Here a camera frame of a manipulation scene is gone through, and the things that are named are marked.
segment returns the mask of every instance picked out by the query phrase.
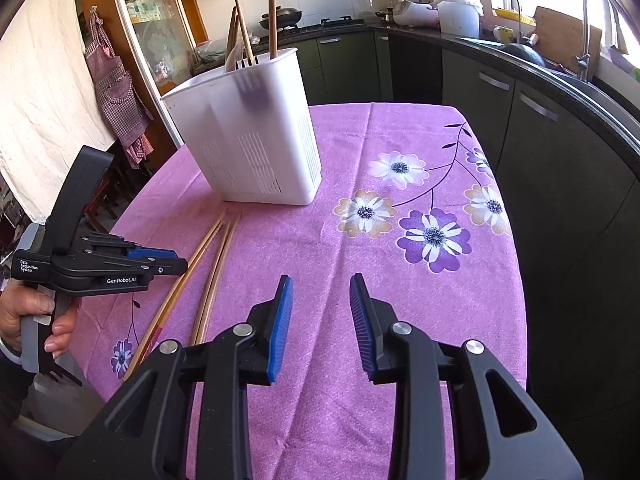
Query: wooden chopstick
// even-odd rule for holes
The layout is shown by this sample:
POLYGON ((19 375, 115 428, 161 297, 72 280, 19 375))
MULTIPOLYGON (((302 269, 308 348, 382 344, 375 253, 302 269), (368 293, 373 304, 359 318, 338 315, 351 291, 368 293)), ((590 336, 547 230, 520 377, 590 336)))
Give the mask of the wooden chopstick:
POLYGON ((234 7, 231 11, 231 23, 229 23, 229 35, 226 38, 226 54, 225 59, 231 54, 231 50, 236 46, 236 39, 238 38, 238 26, 236 21, 238 20, 238 8, 234 7))
POLYGON ((223 234, 220 245, 216 251, 216 257, 211 267, 211 273, 209 275, 208 287, 202 293, 202 299, 200 300, 200 307, 196 315, 195 323, 193 324, 193 331, 191 332, 190 344, 199 345, 204 343, 207 338, 207 328, 209 327, 209 319, 213 311, 213 302, 216 299, 216 293, 218 291, 218 284, 220 283, 220 275, 222 269, 225 266, 226 257, 231 247, 231 241, 233 240, 238 222, 242 213, 238 215, 226 225, 225 233, 223 234))
POLYGON ((236 7, 238 8, 238 22, 240 23, 240 31, 242 32, 242 41, 244 41, 244 49, 246 50, 246 58, 249 61, 249 65, 255 64, 254 51, 251 48, 251 40, 249 40, 249 33, 246 30, 246 23, 244 21, 244 14, 240 8, 240 1, 236 0, 236 7))
POLYGON ((269 0, 269 59, 278 57, 278 25, 276 0, 269 0))
POLYGON ((153 346, 158 338, 160 337, 160 333, 162 332, 162 328, 166 320, 168 319, 171 311, 174 309, 175 303, 178 300, 184 286, 186 285, 189 277, 193 274, 194 269, 198 265, 198 262, 202 258, 202 255, 206 252, 207 247, 212 243, 213 239, 216 237, 216 234, 220 230, 222 226, 222 221, 225 217, 226 210, 220 213, 220 216, 216 219, 214 224, 211 226, 211 229, 207 232, 205 237, 202 239, 198 248, 193 253, 189 260, 189 266, 187 268, 187 272, 185 272, 182 276, 180 276, 177 280, 175 280, 174 285, 169 290, 169 293, 164 298, 164 301, 160 305, 160 308, 156 311, 156 315, 154 316, 149 328, 146 329, 145 335, 140 340, 140 344, 136 349, 136 353, 133 355, 129 367, 127 369, 127 373, 124 375, 124 380, 126 381, 133 371, 138 367, 140 362, 146 358, 146 356, 151 353, 153 346))

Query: glass cabinet door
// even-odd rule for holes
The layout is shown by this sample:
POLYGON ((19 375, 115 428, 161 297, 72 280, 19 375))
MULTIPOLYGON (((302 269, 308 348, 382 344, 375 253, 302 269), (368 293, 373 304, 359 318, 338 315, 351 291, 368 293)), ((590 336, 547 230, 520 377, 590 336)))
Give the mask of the glass cabinet door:
POLYGON ((176 1, 124 3, 160 94, 190 78, 195 56, 176 1))

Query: table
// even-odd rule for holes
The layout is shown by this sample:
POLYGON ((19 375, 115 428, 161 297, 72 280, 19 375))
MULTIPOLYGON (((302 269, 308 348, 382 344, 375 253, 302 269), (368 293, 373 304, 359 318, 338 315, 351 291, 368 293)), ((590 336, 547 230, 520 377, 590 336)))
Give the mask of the table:
MULTIPOLYGON (((188 258, 223 206, 241 210, 209 338, 272 298, 281 274, 294 281, 282 372, 271 388, 251 386, 248 394, 254 478, 386 479, 394 386, 374 386, 362 370, 351 275, 361 272, 372 297, 432 339, 482 340, 524 386, 516 252, 491 169, 455 108, 328 105, 312 107, 311 116, 322 161, 311 205, 223 205, 183 147, 113 232, 188 258)), ((207 258, 161 338, 188 340, 212 251, 207 258)), ((103 398, 120 386, 121 364, 172 281, 157 277, 136 294, 140 309, 130 294, 84 300, 72 352, 103 398)), ((448 413, 445 420, 452 478, 448 413)), ((190 468, 193 477, 193 461, 190 468)))

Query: apron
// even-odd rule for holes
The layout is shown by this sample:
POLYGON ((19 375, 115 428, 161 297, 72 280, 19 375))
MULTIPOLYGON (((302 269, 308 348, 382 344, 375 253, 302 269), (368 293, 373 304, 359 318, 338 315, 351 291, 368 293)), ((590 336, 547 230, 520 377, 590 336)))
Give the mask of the apron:
POLYGON ((95 8, 92 9, 92 40, 84 57, 94 80, 98 108, 120 140, 131 165, 136 167, 153 151, 145 135, 152 117, 133 88, 131 74, 124 68, 120 56, 115 55, 103 23, 95 8))

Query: kitchen faucet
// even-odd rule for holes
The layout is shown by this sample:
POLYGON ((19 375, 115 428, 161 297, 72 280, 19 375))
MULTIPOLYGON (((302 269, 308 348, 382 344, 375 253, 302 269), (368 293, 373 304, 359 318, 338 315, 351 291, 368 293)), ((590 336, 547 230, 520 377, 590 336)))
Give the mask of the kitchen faucet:
POLYGON ((520 5, 520 0, 516 0, 518 4, 518 37, 516 38, 516 43, 520 44, 522 40, 522 6, 520 5))
MULTIPOLYGON (((621 54, 628 54, 629 52, 626 49, 625 37, 622 35, 622 29, 620 28, 620 16, 618 15, 618 10, 613 5, 613 2, 611 0, 608 1, 611 4, 611 8, 613 9, 613 20, 616 23, 615 48, 621 54)), ((589 28, 589 19, 587 17, 587 0, 582 0, 582 55, 580 57, 575 57, 575 60, 578 62, 578 65, 581 68, 581 81, 587 81, 587 75, 589 71, 589 62, 591 59, 591 54, 589 54, 590 33, 591 30, 589 28)))

